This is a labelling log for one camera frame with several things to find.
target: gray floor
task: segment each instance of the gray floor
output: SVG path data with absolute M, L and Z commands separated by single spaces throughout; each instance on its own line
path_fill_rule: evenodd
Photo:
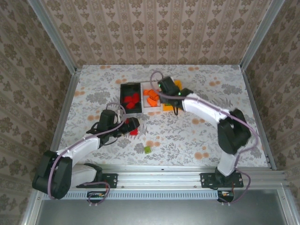
M 231 206 L 216 200 L 43 201 L 37 225 L 285 225 L 276 191 L 249 191 Z

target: white floral tablecloth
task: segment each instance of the white floral tablecloth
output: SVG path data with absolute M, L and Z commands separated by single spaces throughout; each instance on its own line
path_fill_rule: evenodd
M 90 65 L 82 68 L 60 148 L 82 138 L 99 120 L 107 103 L 120 102 L 121 83 L 149 81 L 154 70 L 181 80 L 183 88 L 193 90 L 222 108 L 241 109 L 248 124 L 256 129 L 238 65 Z M 137 136 L 121 137 L 116 143 L 87 155 L 80 163 L 188 166 L 218 164 L 221 148 L 218 145 L 217 130 L 203 119 L 182 111 L 178 116 L 173 111 L 132 115 L 140 122 Z M 251 137 L 248 145 L 252 145 L 253 141 Z M 151 147 L 150 154 L 144 153 L 145 146 Z M 267 166 L 262 144 L 259 143 L 257 148 L 244 153 L 239 166 Z

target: small green cube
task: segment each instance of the small green cube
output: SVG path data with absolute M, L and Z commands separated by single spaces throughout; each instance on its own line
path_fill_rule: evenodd
M 145 154 L 151 153 L 151 148 L 149 146 L 144 148 Z

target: patterned wallpaper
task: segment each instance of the patterned wallpaper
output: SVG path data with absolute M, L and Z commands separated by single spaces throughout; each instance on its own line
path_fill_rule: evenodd
M 287 0 L 247 75 L 273 156 L 300 209 L 300 1 Z
M 83 64 L 239 64 L 271 0 L 42 0 Z
M 0 1 L 0 224 L 22 219 L 70 74 L 27 1 Z

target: orange piece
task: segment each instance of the orange piece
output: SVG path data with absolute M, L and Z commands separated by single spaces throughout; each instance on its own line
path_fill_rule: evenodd
M 142 94 L 143 95 L 149 95 L 149 90 L 144 90 Z
M 150 97 L 151 99 L 153 99 L 154 101 L 158 101 L 158 100 L 159 100 L 159 96 L 158 96 L 157 93 L 155 93 L 154 90 L 151 89 L 151 90 L 148 92 L 148 94 L 149 94 L 149 97 Z
M 150 97 L 147 98 L 147 102 L 151 107 L 156 107 L 158 105 L 157 101 L 154 101 L 153 99 L 151 99 Z

